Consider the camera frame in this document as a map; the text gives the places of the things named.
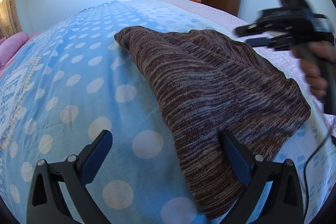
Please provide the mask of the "person's right hand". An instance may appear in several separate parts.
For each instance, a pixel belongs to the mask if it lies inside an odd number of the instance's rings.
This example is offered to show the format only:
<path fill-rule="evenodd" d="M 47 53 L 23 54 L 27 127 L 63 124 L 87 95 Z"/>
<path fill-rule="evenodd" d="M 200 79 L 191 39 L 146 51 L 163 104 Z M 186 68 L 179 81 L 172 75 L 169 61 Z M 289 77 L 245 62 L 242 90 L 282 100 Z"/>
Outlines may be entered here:
<path fill-rule="evenodd" d="M 326 41 L 310 42 L 309 49 L 318 57 L 335 63 L 335 47 Z M 305 75 L 310 92 L 315 98 L 322 102 L 326 96 L 328 81 L 321 76 L 319 67 L 305 59 L 297 47 L 291 47 L 293 56 L 300 59 L 299 65 Z"/>

